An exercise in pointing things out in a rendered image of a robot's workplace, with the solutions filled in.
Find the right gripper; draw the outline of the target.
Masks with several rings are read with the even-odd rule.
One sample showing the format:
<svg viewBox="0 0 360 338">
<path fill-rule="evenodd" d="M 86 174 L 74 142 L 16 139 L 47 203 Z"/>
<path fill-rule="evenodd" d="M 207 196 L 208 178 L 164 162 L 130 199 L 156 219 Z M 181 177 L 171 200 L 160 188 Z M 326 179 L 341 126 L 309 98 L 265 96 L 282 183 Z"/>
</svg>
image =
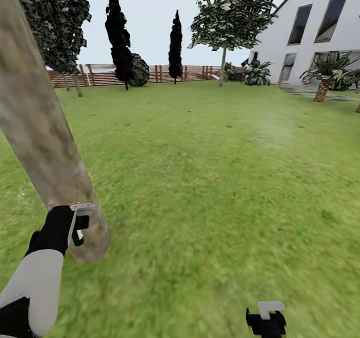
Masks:
<svg viewBox="0 0 360 338">
<path fill-rule="evenodd" d="M 281 336 L 286 335 L 285 326 L 287 325 L 284 315 L 281 310 L 270 312 L 270 319 L 262 319 L 260 314 L 250 314 L 249 308 L 246 308 L 246 322 L 247 325 L 252 327 L 254 335 L 260 335 L 266 330 L 266 328 L 272 328 L 278 332 Z"/>
</svg>

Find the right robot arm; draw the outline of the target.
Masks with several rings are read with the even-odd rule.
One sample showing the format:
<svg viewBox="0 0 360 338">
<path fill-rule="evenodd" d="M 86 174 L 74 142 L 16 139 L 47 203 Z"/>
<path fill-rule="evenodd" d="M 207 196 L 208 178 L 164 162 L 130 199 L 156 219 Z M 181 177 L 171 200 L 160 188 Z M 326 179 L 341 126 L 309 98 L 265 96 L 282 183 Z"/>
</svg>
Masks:
<svg viewBox="0 0 360 338">
<path fill-rule="evenodd" d="M 250 314 L 246 308 L 246 322 L 252 327 L 254 335 L 261 338 L 282 338 L 286 335 L 285 326 L 287 325 L 284 315 L 280 312 L 285 309 L 285 305 L 280 300 L 261 301 L 257 303 L 260 314 Z"/>
</svg>

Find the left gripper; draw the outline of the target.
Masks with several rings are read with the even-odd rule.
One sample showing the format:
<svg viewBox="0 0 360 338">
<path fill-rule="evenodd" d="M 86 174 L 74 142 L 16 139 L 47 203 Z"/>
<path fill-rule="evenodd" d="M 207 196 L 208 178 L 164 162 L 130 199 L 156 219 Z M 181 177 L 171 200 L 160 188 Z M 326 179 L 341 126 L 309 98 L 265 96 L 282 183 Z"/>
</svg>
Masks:
<svg viewBox="0 0 360 338">
<path fill-rule="evenodd" d="M 90 218 L 88 215 L 79 216 L 79 212 L 76 215 L 76 224 L 73 227 L 73 231 L 83 230 L 89 227 Z"/>
</svg>

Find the pesticide atomizer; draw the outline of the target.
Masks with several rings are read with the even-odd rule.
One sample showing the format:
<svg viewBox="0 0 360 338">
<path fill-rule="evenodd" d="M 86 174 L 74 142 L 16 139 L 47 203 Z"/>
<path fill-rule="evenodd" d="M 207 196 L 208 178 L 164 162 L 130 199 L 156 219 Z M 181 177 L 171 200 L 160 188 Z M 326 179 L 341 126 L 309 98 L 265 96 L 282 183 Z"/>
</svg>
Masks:
<svg viewBox="0 0 360 338">
<path fill-rule="evenodd" d="M 71 238 L 73 240 L 73 243 L 75 246 L 81 246 L 85 240 L 83 239 L 83 232 L 82 230 L 75 230 L 75 231 L 72 231 L 72 235 L 71 235 Z"/>
</svg>

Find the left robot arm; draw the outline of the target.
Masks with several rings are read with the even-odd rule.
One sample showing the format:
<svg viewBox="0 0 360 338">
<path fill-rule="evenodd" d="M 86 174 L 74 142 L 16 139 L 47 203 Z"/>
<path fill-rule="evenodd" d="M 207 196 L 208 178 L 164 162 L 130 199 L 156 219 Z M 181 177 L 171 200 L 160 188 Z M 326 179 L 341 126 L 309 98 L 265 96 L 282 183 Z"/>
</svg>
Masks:
<svg viewBox="0 0 360 338">
<path fill-rule="evenodd" d="M 0 338 L 41 338 L 58 316 L 64 255 L 73 231 L 89 227 L 91 203 L 60 205 L 49 210 L 41 231 L 0 294 Z"/>
</svg>

